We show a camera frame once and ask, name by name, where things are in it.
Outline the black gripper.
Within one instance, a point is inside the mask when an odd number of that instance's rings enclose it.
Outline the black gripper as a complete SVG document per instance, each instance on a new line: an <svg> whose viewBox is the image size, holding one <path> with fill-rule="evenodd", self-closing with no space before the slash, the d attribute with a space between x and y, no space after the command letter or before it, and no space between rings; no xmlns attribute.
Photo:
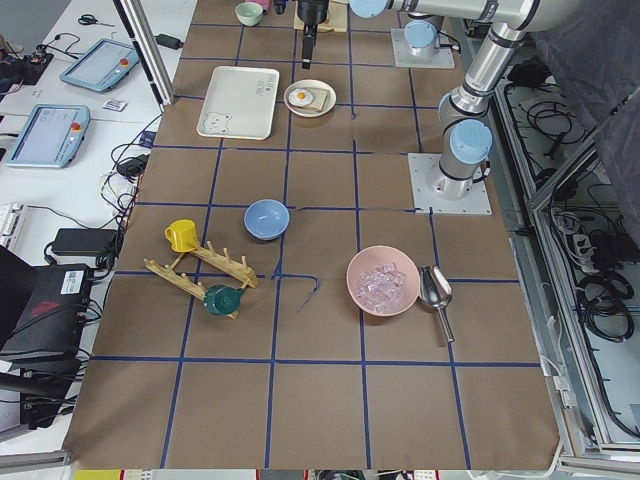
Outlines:
<svg viewBox="0 0 640 480"><path fill-rule="evenodd" d="M302 31L301 62L304 70L312 64L313 50L316 44L317 25L327 20L329 0L299 0L297 16L304 23Z"/></svg>

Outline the silver robot arm,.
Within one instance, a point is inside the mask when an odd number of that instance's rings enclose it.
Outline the silver robot arm, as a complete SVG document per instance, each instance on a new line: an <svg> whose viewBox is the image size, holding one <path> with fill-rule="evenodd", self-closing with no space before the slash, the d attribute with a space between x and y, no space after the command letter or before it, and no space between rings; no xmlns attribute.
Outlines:
<svg viewBox="0 0 640 480"><path fill-rule="evenodd" d="M443 152L426 177L430 190L446 200L464 198L473 175L492 145L480 120L513 55L529 32L558 26L575 13L578 1L386 1L383 6L407 13L491 22L480 49L458 87L443 96L438 117Z"/></svg>
<svg viewBox="0 0 640 480"><path fill-rule="evenodd" d="M330 1L298 1L296 16L302 23L302 68L311 68L319 26L327 22ZM410 21L391 30L394 63L397 67L453 69L453 51L459 47L442 30L442 16L427 15L402 7Z"/></svg>

